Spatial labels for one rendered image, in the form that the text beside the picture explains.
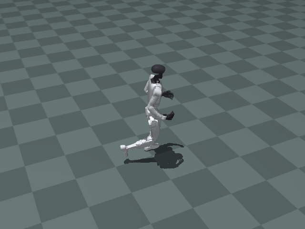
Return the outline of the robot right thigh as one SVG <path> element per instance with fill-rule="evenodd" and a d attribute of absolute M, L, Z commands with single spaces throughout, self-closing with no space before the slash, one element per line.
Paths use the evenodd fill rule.
<path fill-rule="evenodd" d="M 151 128 L 152 135 L 148 136 L 146 140 L 147 141 L 154 140 L 154 142 L 156 142 L 156 140 L 158 139 L 158 137 L 160 135 L 159 121 L 158 121 L 158 119 L 155 119 L 153 116 L 150 116 L 148 123 L 149 123 L 149 127 Z"/>

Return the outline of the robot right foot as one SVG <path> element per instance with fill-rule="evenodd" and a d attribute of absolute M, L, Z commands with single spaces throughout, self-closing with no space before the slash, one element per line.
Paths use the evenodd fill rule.
<path fill-rule="evenodd" d="M 126 145 L 120 145 L 121 147 L 121 150 L 123 151 L 123 153 L 125 154 L 125 156 L 127 157 L 128 156 L 128 151 L 126 150 Z"/>

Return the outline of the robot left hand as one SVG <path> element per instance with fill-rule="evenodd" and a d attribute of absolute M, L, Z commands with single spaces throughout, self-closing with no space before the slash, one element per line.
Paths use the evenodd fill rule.
<path fill-rule="evenodd" d="M 171 91 L 164 91 L 162 96 L 171 98 L 171 100 L 174 97 L 174 95 L 173 95 L 173 93 L 171 93 Z"/>

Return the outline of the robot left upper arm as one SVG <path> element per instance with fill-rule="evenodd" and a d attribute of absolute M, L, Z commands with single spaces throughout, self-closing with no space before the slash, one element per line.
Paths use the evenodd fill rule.
<path fill-rule="evenodd" d="M 155 75 L 151 74 L 150 77 L 149 77 L 149 79 L 150 79 L 151 77 L 153 77 L 153 76 L 155 76 Z M 148 81 L 148 82 L 149 82 L 149 81 Z M 145 91 L 146 94 L 148 94 L 148 82 L 147 82 L 147 84 L 146 84 L 146 86 L 145 86 L 145 88 L 144 88 L 144 91 Z"/>

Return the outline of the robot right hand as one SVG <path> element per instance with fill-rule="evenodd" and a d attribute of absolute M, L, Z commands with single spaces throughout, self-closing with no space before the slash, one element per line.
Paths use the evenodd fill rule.
<path fill-rule="evenodd" d="M 172 114 L 173 113 L 173 114 Z M 172 120 L 172 118 L 174 117 L 174 112 L 172 111 L 170 114 L 163 114 L 164 116 L 166 116 L 166 120 Z"/>

